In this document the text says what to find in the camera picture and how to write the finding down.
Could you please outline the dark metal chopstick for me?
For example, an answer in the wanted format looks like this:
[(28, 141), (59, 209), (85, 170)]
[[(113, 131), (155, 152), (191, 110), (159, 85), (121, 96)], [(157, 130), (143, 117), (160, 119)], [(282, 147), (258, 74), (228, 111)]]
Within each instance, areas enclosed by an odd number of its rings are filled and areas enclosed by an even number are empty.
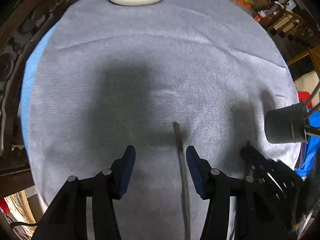
[(310, 112), (308, 112), (305, 117), (309, 118), (310, 116), (312, 116), (314, 113), (318, 112), (320, 110), (320, 103), (317, 104)]
[(189, 202), (189, 189), (188, 189), (188, 177), (187, 177), (187, 167), (185, 161), (185, 155), (183, 150), (182, 133), (180, 129), (180, 124), (178, 122), (173, 122), (173, 128), (176, 138), (177, 155), (180, 163), (180, 173), (182, 182), (182, 212), (183, 212), (183, 222), (184, 222), (184, 239), (191, 239), (190, 230), (190, 202)]
[(315, 95), (317, 94), (317, 92), (320, 89), (320, 82), (317, 84), (316, 88), (313, 90), (313, 92), (311, 93), (311, 95), (309, 96), (309, 98), (304, 102), (305, 106), (308, 106), (309, 103), (312, 101), (312, 99), (315, 97)]

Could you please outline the grey metal utensil holder cup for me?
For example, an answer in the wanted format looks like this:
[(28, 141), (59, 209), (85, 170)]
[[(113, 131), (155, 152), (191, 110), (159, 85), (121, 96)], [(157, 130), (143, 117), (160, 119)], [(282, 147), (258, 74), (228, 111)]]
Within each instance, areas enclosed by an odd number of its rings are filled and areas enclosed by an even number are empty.
[(271, 144), (307, 142), (305, 120), (307, 107), (303, 103), (268, 111), (265, 116), (265, 135)]

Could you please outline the grey towel table cloth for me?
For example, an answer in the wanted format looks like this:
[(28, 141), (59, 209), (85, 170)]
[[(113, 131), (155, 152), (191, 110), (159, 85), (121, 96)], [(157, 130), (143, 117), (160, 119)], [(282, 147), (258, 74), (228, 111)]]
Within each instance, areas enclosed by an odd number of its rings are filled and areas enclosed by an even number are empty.
[(199, 239), (208, 202), (184, 147), (243, 178), (250, 142), (294, 167), (299, 144), (271, 144), (264, 116), (298, 102), (289, 69), (266, 31), (228, 0), (163, 0), (122, 7), (71, 5), (30, 55), (21, 117), (35, 185), (50, 204), (67, 177), (95, 176), (136, 149), (127, 193), (114, 208), (123, 239)]

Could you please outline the dark carved wooden sideboard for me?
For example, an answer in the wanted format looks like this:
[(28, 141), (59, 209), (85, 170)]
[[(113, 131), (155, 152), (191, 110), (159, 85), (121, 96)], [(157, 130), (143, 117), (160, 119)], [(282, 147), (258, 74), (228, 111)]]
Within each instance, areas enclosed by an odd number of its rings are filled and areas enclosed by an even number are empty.
[(78, 0), (18, 0), (1, 24), (1, 197), (34, 185), (18, 130), (27, 59), (47, 31)]

